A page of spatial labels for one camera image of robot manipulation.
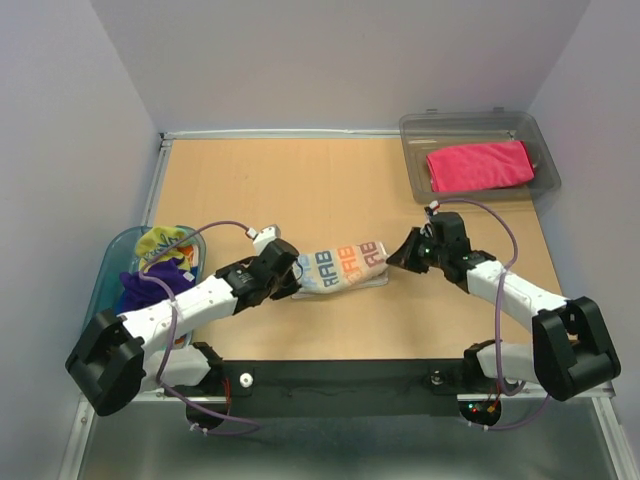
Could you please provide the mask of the patterned light blue towel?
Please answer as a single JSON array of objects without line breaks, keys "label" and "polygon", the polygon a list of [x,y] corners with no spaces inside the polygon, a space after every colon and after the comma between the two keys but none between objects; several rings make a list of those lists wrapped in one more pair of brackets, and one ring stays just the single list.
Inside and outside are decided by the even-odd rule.
[{"label": "patterned light blue towel", "polygon": [[301,254],[294,266],[300,289],[293,298],[384,286],[388,283],[388,257],[379,241]]}]

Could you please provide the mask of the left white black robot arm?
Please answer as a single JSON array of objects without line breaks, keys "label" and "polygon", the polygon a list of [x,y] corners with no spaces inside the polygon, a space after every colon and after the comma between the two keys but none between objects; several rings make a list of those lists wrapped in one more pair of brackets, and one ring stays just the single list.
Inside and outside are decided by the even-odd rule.
[{"label": "left white black robot arm", "polygon": [[173,298],[122,315],[99,312],[85,326],[65,368],[98,415],[114,414],[142,391],[144,378],[155,375],[146,365],[176,337],[295,293],[298,257],[294,246],[275,238],[256,256],[219,269]]}]

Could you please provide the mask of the pink towel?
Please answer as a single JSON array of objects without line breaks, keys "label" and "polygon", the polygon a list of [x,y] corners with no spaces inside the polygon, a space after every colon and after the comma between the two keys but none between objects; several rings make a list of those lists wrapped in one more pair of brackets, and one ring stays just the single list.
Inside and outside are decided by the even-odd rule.
[{"label": "pink towel", "polygon": [[521,141],[445,147],[429,153],[426,165],[438,193],[518,187],[535,177]]}]

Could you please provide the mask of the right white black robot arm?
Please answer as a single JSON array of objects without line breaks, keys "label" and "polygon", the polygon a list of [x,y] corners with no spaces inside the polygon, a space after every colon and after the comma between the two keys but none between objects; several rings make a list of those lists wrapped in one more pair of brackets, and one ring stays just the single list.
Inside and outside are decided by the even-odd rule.
[{"label": "right white black robot arm", "polygon": [[477,343],[464,353],[463,384],[482,390],[494,380],[540,385],[548,395],[566,401],[615,379],[621,362],[604,317],[588,297],[568,299],[510,272],[495,256],[475,250],[462,217],[433,214],[410,230],[387,264],[424,274],[432,268],[462,291],[507,314],[531,334],[527,344],[496,339]]}]

